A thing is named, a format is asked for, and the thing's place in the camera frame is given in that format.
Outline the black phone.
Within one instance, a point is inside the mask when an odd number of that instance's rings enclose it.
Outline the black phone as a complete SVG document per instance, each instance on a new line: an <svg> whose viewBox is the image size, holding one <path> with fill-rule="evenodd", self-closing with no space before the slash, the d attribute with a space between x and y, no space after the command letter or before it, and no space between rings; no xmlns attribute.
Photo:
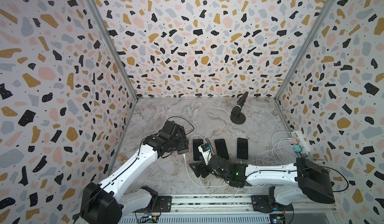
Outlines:
<svg viewBox="0 0 384 224"><path fill-rule="evenodd" d="M225 160L230 159L225 139L216 139L215 147L218 156Z"/></svg>
<svg viewBox="0 0 384 224"><path fill-rule="evenodd" d="M186 148L181 148L181 149L178 149L177 150L177 153L179 154L179 155L182 155L182 154L185 154L185 153L188 153L189 152L189 148L188 147L186 147Z"/></svg>
<svg viewBox="0 0 384 224"><path fill-rule="evenodd" d="M199 162L203 159L203 155L199 150L199 147L204 144L203 139L193 140L193 159L195 162Z"/></svg>
<svg viewBox="0 0 384 224"><path fill-rule="evenodd" d="M247 139L237 138L237 158L240 160L249 159L249 143Z"/></svg>

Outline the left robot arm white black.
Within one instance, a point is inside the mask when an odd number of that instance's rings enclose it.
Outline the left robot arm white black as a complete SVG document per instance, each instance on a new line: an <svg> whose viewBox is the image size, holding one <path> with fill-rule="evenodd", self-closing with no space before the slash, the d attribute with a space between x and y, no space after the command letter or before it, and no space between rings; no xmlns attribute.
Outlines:
<svg viewBox="0 0 384 224"><path fill-rule="evenodd" d="M157 133L142 139L138 150L114 173L85 187L79 217L89 224L117 224L130 213L157 209L155 190L143 186L128 195L125 192L152 163L174 151L185 154L188 145L184 127L166 120Z"/></svg>

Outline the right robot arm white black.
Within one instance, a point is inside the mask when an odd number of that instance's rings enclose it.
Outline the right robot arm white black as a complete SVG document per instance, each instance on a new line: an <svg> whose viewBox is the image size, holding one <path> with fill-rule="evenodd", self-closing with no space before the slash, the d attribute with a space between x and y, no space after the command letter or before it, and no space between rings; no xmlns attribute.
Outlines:
<svg viewBox="0 0 384 224"><path fill-rule="evenodd" d="M213 155L189 166L197 178L213 175L238 189L271 185L270 202L282 206L307 199L321 204L335 203L328 169L305 158L282 166L255 166L230 163Z"/></svg>

